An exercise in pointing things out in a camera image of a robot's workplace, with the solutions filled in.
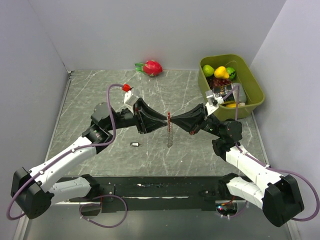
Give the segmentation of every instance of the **red connector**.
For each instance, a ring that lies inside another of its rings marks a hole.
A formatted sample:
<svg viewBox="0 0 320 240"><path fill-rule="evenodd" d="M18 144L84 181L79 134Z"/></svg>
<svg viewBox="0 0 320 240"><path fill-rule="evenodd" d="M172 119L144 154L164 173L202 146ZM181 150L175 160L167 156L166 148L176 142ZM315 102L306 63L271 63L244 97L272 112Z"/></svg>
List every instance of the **red connector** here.
<svg viewBox="0 0 320 240"><path fill-rule="evenodd" d="M131 90L131 87L128 84L123 85L122 90L125 92L129 92Z"/></svg>

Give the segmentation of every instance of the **olive green plastic bin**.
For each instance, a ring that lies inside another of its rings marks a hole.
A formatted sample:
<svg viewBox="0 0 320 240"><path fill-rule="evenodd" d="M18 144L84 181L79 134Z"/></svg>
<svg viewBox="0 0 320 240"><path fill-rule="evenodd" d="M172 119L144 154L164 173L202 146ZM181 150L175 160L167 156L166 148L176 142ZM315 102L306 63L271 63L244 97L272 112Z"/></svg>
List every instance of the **olive green plastic bin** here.
<svg viewBox="0 0 320 240"><path fill-rule="evenodd" d="M257 80L251 73L246 62L238 55L226 54L217 56L207 56L203 58L199 63L199 77L198 84L201 89L204 100L207 102L206 91L210 90L207 79L202 71L204 65L210 65L214 69L225 66L235 69L235 79L233 83L241 83L246 94L246 105L239 106L238 118L245 118L251 114L251 112L265 100L265 94L262 92ZM221 121L226 119L235 119L236 108L229 108L220 105L219 109L214 112L214 115Z"/></svg>

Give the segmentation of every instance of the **white wall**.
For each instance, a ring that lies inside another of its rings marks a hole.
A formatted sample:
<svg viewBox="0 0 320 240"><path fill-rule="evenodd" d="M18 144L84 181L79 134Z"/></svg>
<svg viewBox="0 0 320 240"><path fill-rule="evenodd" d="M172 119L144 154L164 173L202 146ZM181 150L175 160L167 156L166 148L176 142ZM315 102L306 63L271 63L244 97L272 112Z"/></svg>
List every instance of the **white wall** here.
<svg viewBox="0 0 320 240"><path fill-rule="evenodd" d="M206 56L250 64L285 0L29 0L68 70L156 59L197 69Z"/></svg>
<svg viewBox="0 0 320 240"><path fill-rule="evenodd" d="M44 161L67 79L30 4L0 1L1 240L12 239L18 223L6 218L13 173Z"/></svg>
<svg viewBox="0 0 320 240"><path fill-rule="evenodd" d="M319 9L318 0L287 0L251 70L266 95L255 113L269 161L304 175L320 194ZM305 211L299 217L307 217L316 201L300 186ZM302 239L319 239L319 225L319 215L298 223Z"/></svg>

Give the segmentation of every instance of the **marble countertop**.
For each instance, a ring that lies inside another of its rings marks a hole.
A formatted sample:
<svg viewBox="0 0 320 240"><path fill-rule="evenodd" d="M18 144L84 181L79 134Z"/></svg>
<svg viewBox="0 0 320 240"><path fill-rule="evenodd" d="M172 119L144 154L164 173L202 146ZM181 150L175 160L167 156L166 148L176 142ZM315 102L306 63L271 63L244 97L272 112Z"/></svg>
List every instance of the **marble countertop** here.
<svg viewBox="0 0 320 240"><path fill-rule="evenodd" d="M90 126L94 107L106 101L107 86L129 84L139 89L151 108L163 115L185 113L204 101L198 87L198 71L165 70L158 77L148 77L134 70L77 70L70 75L70 85L49 150L52 158ZM124 92L110 91L110 102L116 111L123 106ZM241 119L242 145L255 157L263 159L252 116ZM241 172L214 154L210 133L189 135L173 125L173 146L167 147L167 128L139 134L135 126L118 129L115 142L104 151L78 165L68 176L223 176ZM130 146L139 142L140 147Z"/></svg>

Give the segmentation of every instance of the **small black object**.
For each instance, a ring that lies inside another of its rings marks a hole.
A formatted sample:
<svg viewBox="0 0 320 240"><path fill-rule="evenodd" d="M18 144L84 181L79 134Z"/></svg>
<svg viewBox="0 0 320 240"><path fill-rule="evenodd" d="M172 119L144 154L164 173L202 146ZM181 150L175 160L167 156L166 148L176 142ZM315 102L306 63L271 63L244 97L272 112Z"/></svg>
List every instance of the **small black object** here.
<svg viewBox="0 0 320 240"><path fill-rule="evenodd" d="M305 209L297 180L291 175L268 186L262 199L262 211L276 227L281 227Z"/></svg>
<svg viewBox="0 0 320 240"><path fill-rule="evenodd" d="M213 106L217 106L217 105L218 105L218 101L215 100L215 99L213 99L213 100L212 100L212 104L213 104Z"/></svg>
<svg viewBox="0 0 320 240"><path fill-rule="evenodd" d="M13 174L11 196L31 178L30 174L23 168L19 168ZM51 205L54 194L44 192L34 180L19 194L15 200L29 219L35 219L42 215Z"/></svg>
<svg viewBox="0 0 320 240"><path fill-rule="evenodd" d="M130 143L130 146L131 147L141 147L142 145L137 141L133 141L133 142Z"/></svg>

